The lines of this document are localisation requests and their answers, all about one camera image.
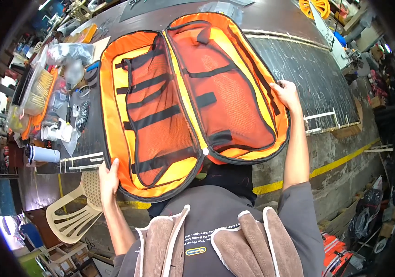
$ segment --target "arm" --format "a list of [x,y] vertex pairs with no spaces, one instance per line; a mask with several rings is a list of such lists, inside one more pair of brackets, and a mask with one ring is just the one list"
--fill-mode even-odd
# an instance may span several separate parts
[[116,256],[126,254],[135,241],[134,235],[116,202],[116,192],[119,186],[118,168],[119,159],[114,160],[110,170],[107,169],[105,162],[99,167],[102,209]]
[[304,276],[315,277],[322,273],[325,253],[308,182],[309,154],[303,113],[296,86],[280,82],[283,88],[276,84],[271,87],[289,109],[291,129],[278,214],[299,254]]
[[283,88],[271,83],[282,103],[289,109],[291,127],[283,174],[283,190],[309,180],[309,155],[302,108],[296,86],[281,80]]

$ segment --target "gray shirt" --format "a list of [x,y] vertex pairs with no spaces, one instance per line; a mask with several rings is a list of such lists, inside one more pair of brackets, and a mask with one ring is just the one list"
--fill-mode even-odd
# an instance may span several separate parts
[[[262,212],[254,209],[250,201],[222,187],[200,186],[189,188],[171,199],[161,215],[178,214],[186,204],[191,209],[184,226],[186,255],[183,276],[233,276],[213,250],[211,233],[221,227],[238,227],[237,216],[245,210],[262,222]],[[304,276],[321,276],[324,245],[317,227],[310,183],[291,186],[283,191],[278,214],[299,254]],[[206,247],[207,250],[187,255],[187,250],[199,247]],[[127,254],[116,256],[112,276],[133,277],[139,249],[140,240],[137,240]]]

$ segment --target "person's right hand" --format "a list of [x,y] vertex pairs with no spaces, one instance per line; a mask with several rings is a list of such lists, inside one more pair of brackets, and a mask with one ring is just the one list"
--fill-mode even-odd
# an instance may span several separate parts
[[302,112],[296,85],[286,80],[279,80],[278,82],[282,84],[282,87],[276,83],[270,83],[270,86],[276,92],[280,101],[282,101],[290,112]]

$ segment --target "mesh pocket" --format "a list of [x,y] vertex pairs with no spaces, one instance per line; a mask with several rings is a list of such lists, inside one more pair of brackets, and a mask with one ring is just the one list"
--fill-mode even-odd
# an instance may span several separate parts
[[131,170],[146,187],[154,186],[173,163],[198,157],[166,51],[158,36],[151,51],[122,61],[131,86],[120,93],[127,95],[128,118],[136,136]]
[[[169,34],[209,145],[217,152],[228,148],[254,151],[273,145],[275,133],[260,113],[253,86],[209,39],[208,26],[188,24]],[[196,99],[207,93],[213,93],[216,101],[198,107]]]

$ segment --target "logo on shirt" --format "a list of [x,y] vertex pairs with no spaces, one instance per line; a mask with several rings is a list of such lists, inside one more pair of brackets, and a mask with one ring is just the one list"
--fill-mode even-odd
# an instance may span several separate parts
[[197,254],[202,254],[205,251],[207,251],[206,247],[193,248],[193,249],[189,249],[189,250],[185,251],[185,255],[193,256],[193,255],[197,255]]

